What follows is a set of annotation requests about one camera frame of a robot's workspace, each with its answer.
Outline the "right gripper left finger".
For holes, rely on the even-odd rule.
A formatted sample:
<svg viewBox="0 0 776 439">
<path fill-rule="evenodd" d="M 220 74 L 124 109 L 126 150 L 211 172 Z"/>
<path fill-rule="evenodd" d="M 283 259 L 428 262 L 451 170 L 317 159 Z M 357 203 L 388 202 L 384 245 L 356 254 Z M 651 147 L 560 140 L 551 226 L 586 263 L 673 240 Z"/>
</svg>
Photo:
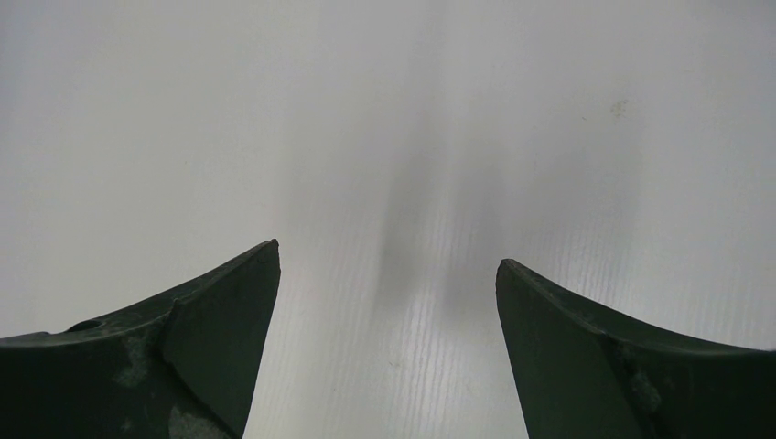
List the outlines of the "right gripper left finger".
<svg viewBox="0 0 776 439">
<path fill-rule="evenodd" d="M 281 276 L 265 241 L 60 333 L 1 341 L 4 438 L 240 438 Z"/>
</svg>

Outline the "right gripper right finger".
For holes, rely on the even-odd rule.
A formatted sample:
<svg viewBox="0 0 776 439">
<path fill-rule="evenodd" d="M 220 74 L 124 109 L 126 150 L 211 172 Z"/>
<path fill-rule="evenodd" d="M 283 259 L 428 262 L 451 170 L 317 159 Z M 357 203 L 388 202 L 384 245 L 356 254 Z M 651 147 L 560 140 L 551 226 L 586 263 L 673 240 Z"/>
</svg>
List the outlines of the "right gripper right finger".
<svg viewBox="0 0 776 439">
<path fill-rule="evenodd" d="M 679 334 L 505 259 L 496 301 L 532 438 L 772 438 L 775 354 Z"/>
</svg>

